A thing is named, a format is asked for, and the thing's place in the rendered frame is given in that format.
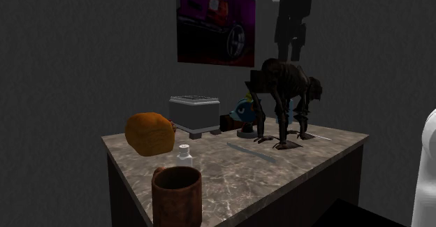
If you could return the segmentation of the white plastic bottle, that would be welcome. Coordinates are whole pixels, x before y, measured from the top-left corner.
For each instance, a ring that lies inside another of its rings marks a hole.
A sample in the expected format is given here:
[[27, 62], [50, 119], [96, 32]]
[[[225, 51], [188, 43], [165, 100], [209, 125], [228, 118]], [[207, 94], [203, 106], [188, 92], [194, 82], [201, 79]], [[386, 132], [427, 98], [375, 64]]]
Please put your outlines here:
[[176, 166], [193, 166], [193, 157], [190, 155], [190, 146], [183, 144], [179, 146], [179, 154], [176, 156]]

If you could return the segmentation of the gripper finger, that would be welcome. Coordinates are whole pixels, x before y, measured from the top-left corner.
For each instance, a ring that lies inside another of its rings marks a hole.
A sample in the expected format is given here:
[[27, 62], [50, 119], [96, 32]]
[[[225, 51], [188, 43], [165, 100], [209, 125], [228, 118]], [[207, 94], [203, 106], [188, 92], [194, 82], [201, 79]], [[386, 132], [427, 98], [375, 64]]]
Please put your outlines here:
[[302, 45], [300, 43], [291, 44], [291, 61], [300, 61], [300, 52]]
[[278, 43], [278, 59], [280, 61], [288, 61], [289, 58], [289, 45], [286, 43]]

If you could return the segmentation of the grey toaster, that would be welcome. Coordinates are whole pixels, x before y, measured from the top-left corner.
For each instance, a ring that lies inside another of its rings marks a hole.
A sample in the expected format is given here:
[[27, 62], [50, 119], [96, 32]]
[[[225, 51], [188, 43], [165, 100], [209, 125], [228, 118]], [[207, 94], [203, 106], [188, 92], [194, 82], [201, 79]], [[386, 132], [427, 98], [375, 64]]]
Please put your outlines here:
[[192, 140], [204, 133], [219, 135], [220, 102], [207, 96], [172, 96], [169, 100], [168, 118], [179, 129], [186, 131]]

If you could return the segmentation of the brown mug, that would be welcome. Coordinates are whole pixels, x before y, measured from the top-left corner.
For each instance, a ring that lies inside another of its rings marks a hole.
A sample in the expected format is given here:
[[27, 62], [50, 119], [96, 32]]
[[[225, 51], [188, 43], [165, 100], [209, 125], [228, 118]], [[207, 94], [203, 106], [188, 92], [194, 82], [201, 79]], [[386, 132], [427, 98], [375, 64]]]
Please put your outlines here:
[[187, 166], [159, 167], [152, 181], [153, 227], [201, 227], [201, 172]]

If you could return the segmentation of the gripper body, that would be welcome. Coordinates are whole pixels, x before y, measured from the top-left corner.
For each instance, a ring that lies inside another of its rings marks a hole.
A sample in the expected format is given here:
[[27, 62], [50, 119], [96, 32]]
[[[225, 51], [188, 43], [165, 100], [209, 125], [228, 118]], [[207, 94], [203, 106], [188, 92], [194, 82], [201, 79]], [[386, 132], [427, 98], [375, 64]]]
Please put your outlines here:
[[302, 20], [310, 15], [312, 0], [279, 0], [275, 42], [288, 43], [297, 36]]

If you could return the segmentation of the blue fish figure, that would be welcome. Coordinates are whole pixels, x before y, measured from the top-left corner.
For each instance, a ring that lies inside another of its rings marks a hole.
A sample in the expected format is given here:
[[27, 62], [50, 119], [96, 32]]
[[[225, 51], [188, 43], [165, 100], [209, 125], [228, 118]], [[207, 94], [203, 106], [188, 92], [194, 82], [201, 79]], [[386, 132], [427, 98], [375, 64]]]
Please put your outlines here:
[[259, 132], [253, 128], [254, 122], [260, 119], [260, 112], [256, 109], [256, 103], [252, 99], [250, 92], [247, 92], [244, 98], [240, 99], [235, 107], [229, 113], [234, 121], [242, 122], [242, 127], [237, 130], [239, 138], [259, 138]]

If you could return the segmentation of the thin white stick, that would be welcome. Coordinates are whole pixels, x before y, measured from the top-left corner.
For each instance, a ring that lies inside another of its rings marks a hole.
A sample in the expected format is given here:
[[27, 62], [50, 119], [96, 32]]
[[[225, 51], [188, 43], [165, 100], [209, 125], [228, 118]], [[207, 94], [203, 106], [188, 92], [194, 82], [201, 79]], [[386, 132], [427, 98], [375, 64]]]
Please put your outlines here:
[[[297, 131], [297, 130], [288, 130], [287, 133], [288, 134], [297, 134], [298, 137], [300, 137], [300, 135], [301, 135], [301, 132]], [[318, 136], [318, 135], [315, 135], [313, 133], [308, 133], [308, 132], [304, 132], [303, 133], [303, 140], [312, 139], [312, 138], [321, 138], [321, 139], [324, 139], [324, 140], [331, 141], [330, 138], [326, 138], [326, 137], [323, 137], [323, 136]]]

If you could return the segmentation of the dark crouching creature figure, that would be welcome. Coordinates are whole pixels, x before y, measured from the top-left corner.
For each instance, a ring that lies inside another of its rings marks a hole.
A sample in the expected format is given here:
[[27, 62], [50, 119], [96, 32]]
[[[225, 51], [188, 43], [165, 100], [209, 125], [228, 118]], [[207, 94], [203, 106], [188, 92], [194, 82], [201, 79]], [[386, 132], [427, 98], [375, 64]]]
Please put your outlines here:
[[319, 101], [323, 92], [318, 79], [307, 76], [300, 66], [270, 58], [263, 62], [260, 71], [250, 72], [250, 80], [245, 84], [254, 102], [253, 111], [258, 133], [255, 141], [257, 143], [274, 139], [273, 136], [264, 134], [266, 115], [258, 95], [266, 93], [269, 93], [275, 100], [275, 114], [279, 124], [279, 142], [274, 145], [274, 148], [281, 150], [298, 146], [287, 140], [287, 135], [290, 134], [290, 130], [288, 130], [290, 101], [296, 96], [300, 97], [298, 105], [293, 109], [294, 118], [300, 125], [300, 130], [296, 134], [301, 140], [310, 138], [306, 134], [307, 116], [310, 113], [309, 104], [313, 100]]

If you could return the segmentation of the dark brown box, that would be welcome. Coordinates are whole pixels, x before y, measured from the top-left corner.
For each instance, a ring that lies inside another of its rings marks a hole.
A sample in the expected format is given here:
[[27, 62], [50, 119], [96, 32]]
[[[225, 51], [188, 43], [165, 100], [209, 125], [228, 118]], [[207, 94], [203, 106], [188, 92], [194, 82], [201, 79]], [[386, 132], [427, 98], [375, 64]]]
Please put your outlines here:
[[235, 121], [229, 115], [221, 115], [219, 121], [219, 129], [221, 132], [241, 129], [243, 122]]

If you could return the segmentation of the purple car wall poster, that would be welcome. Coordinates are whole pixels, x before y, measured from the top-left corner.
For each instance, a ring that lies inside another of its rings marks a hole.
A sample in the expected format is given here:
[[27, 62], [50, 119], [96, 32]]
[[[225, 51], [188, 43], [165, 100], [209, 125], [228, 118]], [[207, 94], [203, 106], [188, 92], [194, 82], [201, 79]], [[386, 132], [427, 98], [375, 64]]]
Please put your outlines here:
[[176, 0], [177, 60], [254, 67], [256, 0]]

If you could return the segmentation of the marble top table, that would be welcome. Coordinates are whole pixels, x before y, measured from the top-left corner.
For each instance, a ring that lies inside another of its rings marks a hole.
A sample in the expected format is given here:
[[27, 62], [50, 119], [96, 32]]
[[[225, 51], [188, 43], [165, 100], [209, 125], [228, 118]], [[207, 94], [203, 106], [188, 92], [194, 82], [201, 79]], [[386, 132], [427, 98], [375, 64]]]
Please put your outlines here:
[[[293, 149], [278, 150], [237, 137], [235, 131], [206, 133], [192, 140], [175, 134], [177, 145], [188, 144], [193, 166], [202, 175], [201, 227], [311, 227], [338, 198], [357, 204], [363, 146], [368, 135], [328, 127], [309, 132], [330, 138], [298, 140]], [[175, 165], [176, 151], [139, 155], [124, 134], [104, 136], [113, 227], [152, 227], [152, 176], [158, 167]], [[226, 143], [271, 156], [270, 163]]]

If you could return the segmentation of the orange bread loaf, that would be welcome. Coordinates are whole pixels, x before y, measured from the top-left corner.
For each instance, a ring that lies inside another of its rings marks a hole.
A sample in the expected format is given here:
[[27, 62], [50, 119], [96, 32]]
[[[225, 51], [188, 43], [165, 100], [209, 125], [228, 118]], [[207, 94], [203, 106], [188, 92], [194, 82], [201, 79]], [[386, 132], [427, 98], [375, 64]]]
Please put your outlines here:
[[141, 156], [156, 156], [173, 150], [175, 132], [165, 117], [155, 112], [138, 113], [128, 118], [126, 141]]

